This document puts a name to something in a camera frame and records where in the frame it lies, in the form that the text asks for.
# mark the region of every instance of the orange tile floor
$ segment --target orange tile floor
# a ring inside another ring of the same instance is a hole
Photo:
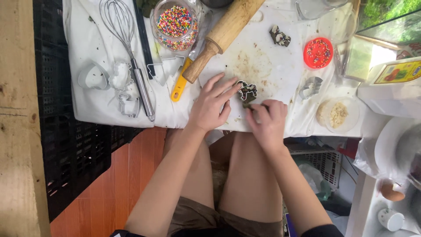
[[[108,237],[122,229],[162,159],[166,129],[154,127],[112,154],[111,167],[52,223],[52,237]]]

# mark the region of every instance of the glass tank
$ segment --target glass tank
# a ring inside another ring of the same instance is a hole
[[[421,0],[362,0],[357,34],[397,45],[421,40]]]

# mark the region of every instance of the glass jar of sprinkles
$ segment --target glass jar of sprinkles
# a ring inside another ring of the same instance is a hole
[[[151,17],[152,32],[159,43],[171,51],[191,47],[198,33],[195,11],[183,0],[162,0]]]

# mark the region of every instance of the brown shorts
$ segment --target brown shorts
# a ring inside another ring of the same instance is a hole
[[[167,237],[182,229],[209,229],[225,222],[245,237],[282,237],[282,221],[263,223],[251,221],[223,210],[214,209],[180,197],[168,229]]]

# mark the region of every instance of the yellow handle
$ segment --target yellow handle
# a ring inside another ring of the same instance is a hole
[[[187,82],[187,80],[183,77],[183,72],[190,66],[192,62],[193,61],[190,58],[187,58],[183,68],[181,69],[180,76],[177,79],[173,92],[171,93],[171,100],[174,102],[180,100],[181,94],[183,93],[184,87],[186,86]]]

